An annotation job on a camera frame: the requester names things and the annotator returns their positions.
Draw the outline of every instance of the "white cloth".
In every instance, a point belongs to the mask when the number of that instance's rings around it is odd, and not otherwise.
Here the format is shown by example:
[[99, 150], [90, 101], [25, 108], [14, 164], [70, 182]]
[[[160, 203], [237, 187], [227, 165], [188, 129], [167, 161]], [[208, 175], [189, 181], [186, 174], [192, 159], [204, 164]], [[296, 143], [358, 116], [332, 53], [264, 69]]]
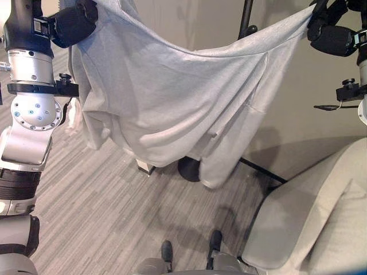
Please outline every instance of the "white cloth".
[[313, 7], [229, 46], [191, 52], [141, 23], [131, 1], [96, 2], [97, 28], [72, 50], [88, 145], [98, 149], [111, 137], [158, 167], [188, 155], [201, 160], [203, 184], [221, 186], [274, 98]]

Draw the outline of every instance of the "black knob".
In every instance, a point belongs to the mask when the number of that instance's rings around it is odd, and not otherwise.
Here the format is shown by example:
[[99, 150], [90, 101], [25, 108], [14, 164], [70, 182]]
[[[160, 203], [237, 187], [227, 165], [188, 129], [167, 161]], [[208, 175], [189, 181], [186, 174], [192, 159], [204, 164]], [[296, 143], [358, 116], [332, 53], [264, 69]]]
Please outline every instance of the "black knob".
[[354, 78], [346, 79], [342, 82], [343, 85], [353, 84], [356, 80]]
[[63, 84], [63, 86], [67, 86], [69, 83], [71, 83], [71, 75], [67, 73], [60, 73], [58, 74], [60, 76], [60, 81]]
[[61, 78], [65, 78], [65, 79], [71, 79], [71, 75], [67, 73], [59, 73], [58, 76], [60, 76]]

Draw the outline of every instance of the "gray fabric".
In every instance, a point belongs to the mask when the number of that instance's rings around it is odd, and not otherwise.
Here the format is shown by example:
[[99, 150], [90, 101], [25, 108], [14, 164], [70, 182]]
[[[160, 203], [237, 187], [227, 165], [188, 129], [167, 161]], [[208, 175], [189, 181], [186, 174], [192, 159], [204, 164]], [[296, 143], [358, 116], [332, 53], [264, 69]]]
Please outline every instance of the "gray fabric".
[[189, 155], [202, 161], [202, 183], [220, 186], [259, 127], [313, 7], [229, 46], [191, 52], [141, 23], [132, 1], [96, 2], [97, 28], [72, 50], [88, 145], [111, 137], [158, 167]]

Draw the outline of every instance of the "gray carpet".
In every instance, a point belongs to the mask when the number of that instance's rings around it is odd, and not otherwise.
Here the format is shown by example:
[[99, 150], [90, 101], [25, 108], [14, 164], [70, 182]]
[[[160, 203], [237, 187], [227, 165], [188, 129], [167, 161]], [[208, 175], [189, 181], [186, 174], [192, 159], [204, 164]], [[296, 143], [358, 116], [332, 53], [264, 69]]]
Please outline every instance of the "gray carpet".
[[[66, 52], [55, 51], [54, 72], [65, 72]], [[0, 60], [6, 61], [0, 51]], [[0, 74], [4, 105], [0, 127], [10, 125], [8, 73]], [[151, 176], [112, 141], [98, 151], [81, 133], [53, 135], [53, 148], [37, 189], [40, 245], [32, 260], [40, 274], [131, 274], [147, 257], [159, 257], [171, 240], [175, 270], [204, 269], [211, 231], [223, 250], [239, 255], [271, 179], [240, 163], [219, 190], [187, 182], [177, 164]]]

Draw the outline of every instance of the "beige wall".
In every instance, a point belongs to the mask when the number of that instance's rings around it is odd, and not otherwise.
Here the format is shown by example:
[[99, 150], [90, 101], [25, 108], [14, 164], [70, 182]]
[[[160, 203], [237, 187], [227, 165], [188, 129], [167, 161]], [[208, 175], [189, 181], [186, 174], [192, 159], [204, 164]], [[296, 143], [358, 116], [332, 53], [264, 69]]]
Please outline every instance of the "beige wall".
[[[256, 1], [251, 22], [264, 28], [304, 7], [304, 1]], [[358, 30], [360, 16], [349, 12], [339, 24]], [[279, 93], [244, 157], [289, 179], [357, 136], [366, 136], [367, 128], [359, 120], [356, 109], [327, 112], [313, 108], [338, 104], [335, 89], [341, 87], [342, 80], [355, 78], [359, 82], [356, 59], [357, 53], [345, 58], [318, 52], [310, 47], [307, 39], [302, 40]]]
[[[259, 29], [307, 7], [304, 0], [256, 0], [251, 23]], [[168, 41], [189, 48], [213, 48], [236, 40], [244, 1], [135, 0], [143, 21]], [[341, 25], [358, 30], [357, 13]], [[334, 57], [301, 41], [282, 87], [244, 157], [289, 179], [358, 136], [367, 135], [356, 109], [326, 112], [314, 105], [337, 104], [341, 81], [359, 80], [357, 55]]]

